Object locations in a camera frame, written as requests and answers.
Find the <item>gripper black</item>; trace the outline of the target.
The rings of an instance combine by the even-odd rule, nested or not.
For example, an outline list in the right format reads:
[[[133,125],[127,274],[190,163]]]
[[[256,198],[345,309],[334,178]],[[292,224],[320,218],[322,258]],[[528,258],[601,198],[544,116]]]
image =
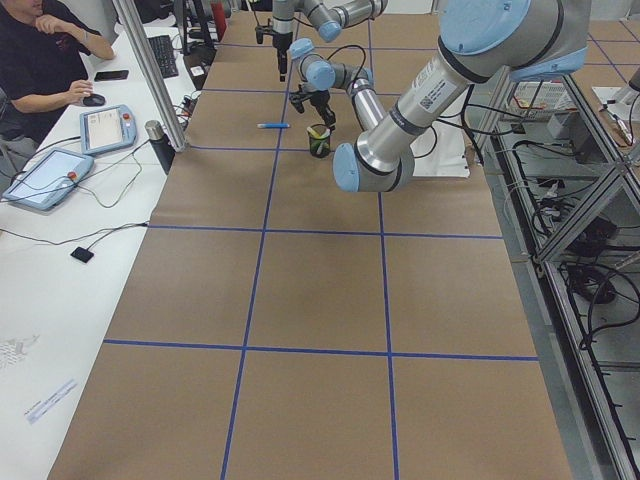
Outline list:
[[[316,109],[323,124],[329,130],[335,129],[336,115],[329,104],[330,93],[328,90],[313,90],[306,83],[299,83],[297,90],[289,94],[289,101],[299,114],[305,112],[304,103],[309,101]]]
[[[288,50],[291,45],[291,33],[275,32],[273,36],[273,47],[277,52],[277,63],[279,72],[279,81],[284,82],[287,76],[287,58]]]

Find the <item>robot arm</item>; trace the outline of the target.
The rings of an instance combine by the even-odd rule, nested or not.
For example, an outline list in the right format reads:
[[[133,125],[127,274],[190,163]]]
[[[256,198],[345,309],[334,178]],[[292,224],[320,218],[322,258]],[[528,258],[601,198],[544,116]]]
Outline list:
[[[302,13],[325,42],[332,42],[339,34],[360,23],[382,15],[387,0],[354,0],[327,7],[320,0],[282,0],[272,2],[271,20],[267,23],[272,45],[276,49],[279,80],[286,79],[288,50],[293,43],[293,23],[296,13]]]
[[[579,70],[586,58],[589,1],[450,1],[438,50],[384,112],[372,84],[354,68],[315,53],[307,38],[289,48],[309,92],[343,88],[363,129],[336,147],[333,175],[347,192],[386,192],[413,175],[412,143],[470,86],[506,67],[513,81],[542,81]]]

